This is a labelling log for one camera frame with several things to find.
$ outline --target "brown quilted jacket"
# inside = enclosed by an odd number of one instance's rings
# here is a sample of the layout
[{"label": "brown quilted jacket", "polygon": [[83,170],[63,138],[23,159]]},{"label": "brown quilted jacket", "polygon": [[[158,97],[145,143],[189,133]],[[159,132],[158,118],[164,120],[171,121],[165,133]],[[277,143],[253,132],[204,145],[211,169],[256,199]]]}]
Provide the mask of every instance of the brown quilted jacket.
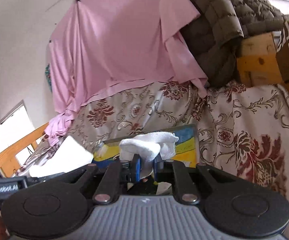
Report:
[{"label": "brown quilted jacket", "polygon": [[190,0],[201,16],[181,29],[189,50],[213,87],[232,78],[243,38],[283,27],[284,16],[268,0]]}]

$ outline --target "crumpled pink fabric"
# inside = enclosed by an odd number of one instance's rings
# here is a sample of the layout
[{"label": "crumpled pink fabric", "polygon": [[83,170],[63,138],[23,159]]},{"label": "crumpled pink fabric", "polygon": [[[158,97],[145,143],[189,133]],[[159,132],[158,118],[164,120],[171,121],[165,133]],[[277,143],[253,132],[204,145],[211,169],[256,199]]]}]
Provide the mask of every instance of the crumpled pink fabric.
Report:
[{"label": "crumpled pink fabric", "polygon": [[54,108],[50,145],[81,106],[120,91],[191,80],[206,96],[207,76],[179,30],[200,14],[189,0],[80,0],[51,35],[47,57]]}]

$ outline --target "white fabric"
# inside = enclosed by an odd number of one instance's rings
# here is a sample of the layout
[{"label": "white fabric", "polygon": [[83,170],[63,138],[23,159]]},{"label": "white fabric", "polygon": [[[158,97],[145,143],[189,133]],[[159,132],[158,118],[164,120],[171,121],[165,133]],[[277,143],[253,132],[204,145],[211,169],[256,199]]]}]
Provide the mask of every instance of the white fabric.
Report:
[{"label": "white fabric", "polygon": [[171,159],[175,154],[177,136],[169,132],[140,134],[132,139],[120,142],[120,160],[131,161],[134,154],[141,157],[140,177],[145,178],[152,172],[152,162],[158,153],[163,160]]},{"label": "white fabric", "polygon": [[93,155],[85,150],[71,136],[60,145],[54,156],[43,166],[33,165],[29,169],[31,177],[44,177],[61,172],[73,171],[93,160]]}]

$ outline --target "floral fabric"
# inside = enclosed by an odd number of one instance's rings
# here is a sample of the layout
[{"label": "floral fabric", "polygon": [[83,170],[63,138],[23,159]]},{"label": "floral fabric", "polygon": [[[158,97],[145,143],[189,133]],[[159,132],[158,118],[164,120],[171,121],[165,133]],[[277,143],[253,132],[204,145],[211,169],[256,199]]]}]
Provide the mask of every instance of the floral fabric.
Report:
[{"label": "floral fabric", "polygon": [[[281,86],[246,88],[230,82],[201,99],[190,82],[156,82],[89,103],[69,134],[92,151],[100,140],[190,123],[197,125],[200,162],[289,200],[289,95]],[[57,147],[47,151],[47,142],[41,143],[18,174],[34,162],[42,165]]]}]

